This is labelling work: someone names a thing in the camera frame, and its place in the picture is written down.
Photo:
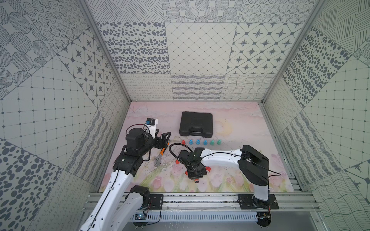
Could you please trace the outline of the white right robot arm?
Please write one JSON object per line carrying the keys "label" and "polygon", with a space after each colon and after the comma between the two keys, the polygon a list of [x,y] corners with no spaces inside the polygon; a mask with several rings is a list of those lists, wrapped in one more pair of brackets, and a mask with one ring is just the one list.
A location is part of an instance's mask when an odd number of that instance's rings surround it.
{"label": "white right robot arm", "polygon": [[168,150],[179,164],[186,167],[187,176],[196,183],[211,171],[212,166],[237,168],[254,185],[255,200],[269,200],[269,159],[250,145],[237,150],[216,151],[202,147],[192,150],[185,144],[173,143]]}

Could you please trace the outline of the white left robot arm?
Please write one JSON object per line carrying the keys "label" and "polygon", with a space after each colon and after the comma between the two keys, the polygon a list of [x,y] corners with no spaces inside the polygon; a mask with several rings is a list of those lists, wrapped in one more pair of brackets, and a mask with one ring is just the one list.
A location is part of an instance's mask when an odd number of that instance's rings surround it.
{"label": "white left robot arm", "polygon": [[122,231],[137,210],[149,205],[150,191],[135,185],[128,190],[137,171],[145,161],[143,156],[153,148],[166,150],[170,132],[158,135],[156,126],[137,124],[128,128],[126,145],[114,161],[109,183],[94,210],[81,226],[82,231]]}

